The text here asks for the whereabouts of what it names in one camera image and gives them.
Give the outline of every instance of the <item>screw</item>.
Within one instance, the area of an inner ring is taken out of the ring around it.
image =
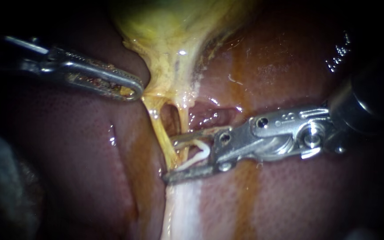
[[[222,171],[222,172],[225,172],[229,169],[232,168],[232,164],[231,163],[222,163],[221,165],[219,165],[219,170]]]
[[[259,128],[264,128],[268,124],[269,120],[265,117],[259,118],[256,122]]]
[[[321,138],[319,135],[308,134],[303,138],[304,143],[310,148],[316,148],[321,144]]]
[[[220,141],[224,144],[228,143],[228,141],[231,139],[231,136],[229,136],[229,134],[227,133],[223,133],[221,136],[220,136]]]

